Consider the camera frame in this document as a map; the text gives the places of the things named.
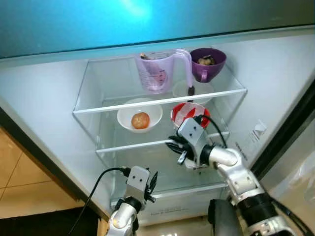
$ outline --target measuring cup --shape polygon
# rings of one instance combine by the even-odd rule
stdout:
[[[184,49],[170,53],[147,53],[148,59],[135,56],[142,88],[148,93],[158,94],[169,91],[173,82],[174,59],[181,58],[185,63],[187,86],[192,87],[191,55]]]

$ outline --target purple bowl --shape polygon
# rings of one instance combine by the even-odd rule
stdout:
[[[198,82],[207,83],[211,81],[223,68],[226,55],[224,52],[213,48],[198,48],[190,53],[192,60],[192,73]],[[198,59],[211,55],[217,64],[201,65]]]

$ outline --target cup handle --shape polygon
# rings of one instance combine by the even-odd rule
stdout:
[[[201,82],[202,83],[207,82],[207,76],[208,76],[208,71],[207,70],[202,70],[202,72],[201,72]]]
[[[186,68],[186,80],[187,80],[187,86],[188,88],[192,87],[192,71],[191,71],[191,55],[188,51],[184,49],[176,49],[175,56],[177,58],[181,58],[185,62],[185,68]]]

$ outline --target tiled floor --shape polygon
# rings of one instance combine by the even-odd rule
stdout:
[[[0,218],[82,205],[38,168],[0,128]]]

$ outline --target white bowl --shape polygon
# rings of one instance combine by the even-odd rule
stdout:
[[[193,86],[195,87],[195,95],[214,92],[213,87],[209,83],[200,83],[200,82],[194,81]],[[188,87],[187,87],[186,80],[181,80],[174,85],[174,88],[173,88],[174,97],[184,97],[184,96],[187,96],[187,93],[188,93]],[[196,99],[193,102],[198,103],[200,105],[205,105],[210,100],[211,100],[211,97],[207,97],[207,98]]]
[[[137,102],[148,102],[151,101],[148,98],[136,98],[132,99],[125,104],[130,103],[137,103]],[[140,112],[145,112],[150,117],[150,123],[149,126],[145,129],[135,129],[131,124],[132,117]],[[134,108],[125,108],[120,109],[117,112],[117,120],[118,123],[125,129],[130,130],[133,133],[146,133],[153,129],[153,127],[161,120],[163,115],[163,109],[160,105],[153,105],[153,106],[143,106],[143,107],[134,107]]]

